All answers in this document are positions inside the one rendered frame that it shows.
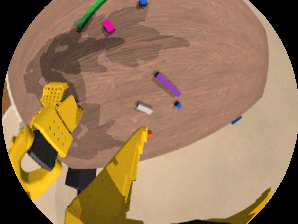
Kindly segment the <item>green rod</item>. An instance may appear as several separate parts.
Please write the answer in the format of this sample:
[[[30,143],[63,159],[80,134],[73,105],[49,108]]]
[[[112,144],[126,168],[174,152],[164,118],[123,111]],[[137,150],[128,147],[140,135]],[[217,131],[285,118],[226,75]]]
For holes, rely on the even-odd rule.
[[[76,27],[84,29],[88,21],[91,19],[91,17],[96,13],[96,11],[106,2],[107,0],[97,0],[84,14],[84,16],[81,18],[79,23]]]

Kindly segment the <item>magenta rod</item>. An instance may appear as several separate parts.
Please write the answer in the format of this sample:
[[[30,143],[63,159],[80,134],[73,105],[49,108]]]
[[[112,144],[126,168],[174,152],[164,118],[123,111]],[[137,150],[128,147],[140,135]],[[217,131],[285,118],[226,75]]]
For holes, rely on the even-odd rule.
[[[105,26],[105,28],[107,29],[107,31],[111,34],[112,32],[116,31],[116,29],[114,28],[114,26],[112,25],[112,23],[110,22],[109,19],[107,19],[106,21],[103,22],[103,25]]]

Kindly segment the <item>purple rod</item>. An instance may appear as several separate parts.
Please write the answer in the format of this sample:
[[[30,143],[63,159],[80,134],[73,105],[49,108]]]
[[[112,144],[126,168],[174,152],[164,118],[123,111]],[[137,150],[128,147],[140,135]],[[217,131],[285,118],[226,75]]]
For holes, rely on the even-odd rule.
[[[154,76],[157,78],[161,83],[163,83],[169,90],[171,90],[177,97],[179,97],[182,93],[174,86],[172,85],[162,74],[159,72],[156,73]]]

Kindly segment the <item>small blue cube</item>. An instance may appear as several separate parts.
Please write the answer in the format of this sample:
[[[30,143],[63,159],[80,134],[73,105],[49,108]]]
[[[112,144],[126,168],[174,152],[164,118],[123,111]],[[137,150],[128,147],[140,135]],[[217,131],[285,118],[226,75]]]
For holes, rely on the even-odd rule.
[[[140,7],[147,6],[148,2],[147,2],[147,0],[139,0],[139,5],[140,5]]]
[[[174,104],[178,109],[182,106],[178,101]]]

